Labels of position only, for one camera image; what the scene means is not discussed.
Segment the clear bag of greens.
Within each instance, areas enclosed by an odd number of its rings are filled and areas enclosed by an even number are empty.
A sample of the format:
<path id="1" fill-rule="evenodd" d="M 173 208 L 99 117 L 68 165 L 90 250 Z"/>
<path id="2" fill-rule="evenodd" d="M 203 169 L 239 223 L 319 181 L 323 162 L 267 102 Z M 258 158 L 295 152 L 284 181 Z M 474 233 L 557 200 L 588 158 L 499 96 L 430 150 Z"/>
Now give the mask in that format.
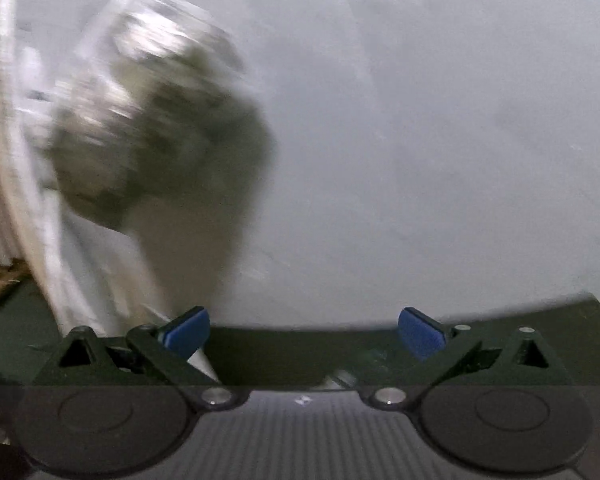
<path id="1" fill-rule="evenodd" d="M 54 90 L 46 155 L 66 207 L 122 230 L 139 204 L 241 214 L 270 135 L 230 35 L 183 0 L 112 0 Z"/>

